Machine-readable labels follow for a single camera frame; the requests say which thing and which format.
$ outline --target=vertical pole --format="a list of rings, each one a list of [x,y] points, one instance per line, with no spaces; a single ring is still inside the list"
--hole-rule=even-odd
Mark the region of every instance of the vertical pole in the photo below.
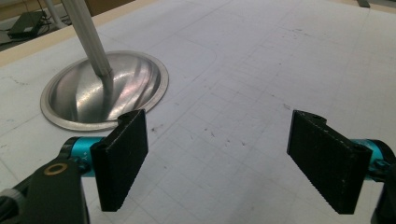
[[[49,14],[53,18],[56,28],[58,28],[58,29],[64,28],[65,25],[61,21],[61,18],[59,18],[58,13],[56,12],[55,7],[53,6],[52,0],[44,0],[44,2],[46,2],[47,8],[49,10]]]
[[[93,71],[99,77],[109,76],[110,63],[84,0],[63,0],[63,4],[90,60]]]

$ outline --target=black device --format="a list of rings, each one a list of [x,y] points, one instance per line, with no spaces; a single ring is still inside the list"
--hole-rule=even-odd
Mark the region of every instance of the black device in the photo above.
[[[43,11],[24,12],[8,32],[11,39],[36,37],[43,25]]]
[[[82,175],[96,177],[102,211],[115,212],[148,152],[145,110],[121,115],[108,137],[72,137],[57,158],[0,192],[0,223],[90,223]]]
[[[367,178],[384,182],[373,224],[396,223],[396,157],[379,140],[349,140],[304,111],[292,115],[288,154],[338,214],[353,214]]]

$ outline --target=dark mark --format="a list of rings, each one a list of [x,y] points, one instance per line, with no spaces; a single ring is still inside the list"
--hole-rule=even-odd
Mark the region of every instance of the dark mark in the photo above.
[[[291,110],[291,108],[290,108],[290,106],[289,105],[285,105],[285,104],[283,104],[283,107],[285,107],[286,109],[288,109],[288,110]]]
[[[154,133],[156,133],[157,130],[158,130],[159,128],[161,128],[162,126],[163,126],[163,124],[160,125],[160,126],[158,126],[158,127],[153,127],[153,128],[151,129],[151,131],[154,132]]]
[[[19,82],[19,81],[18,81],[17,79],[15,79],[14,77],[3,77],[3,78],[1,78],[1,79],[4,79],[4,78],[9,78],[9,79],[11,79],[12,81],[14,81],[16,84],[21,85],[21,86],[26,86],[26,85],[27,85],[27,83]]]

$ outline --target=black gripper pad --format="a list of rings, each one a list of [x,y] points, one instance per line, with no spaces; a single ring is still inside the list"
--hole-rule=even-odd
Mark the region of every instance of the black gripper pad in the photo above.
[[[102,211],[122,207],[148,152],[145,110],[119,116],[119,126],[91,147]]]
[[[326,125],[326,119],[293,111],[288,154],[329,205],[353,214],[372,151]]]

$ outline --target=stainless steel bowl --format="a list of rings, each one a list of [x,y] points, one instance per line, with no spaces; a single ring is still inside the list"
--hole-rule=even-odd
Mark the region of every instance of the stainless steel bowl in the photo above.
[[[169,75],[156,58],[135,51],[106,54],[112,71],[99,77],[88,59],[66,67],[41,95],[41,110],[54,124],[73,131],[100,131],[117,126],[117,117],[145,108],[163,97]]]

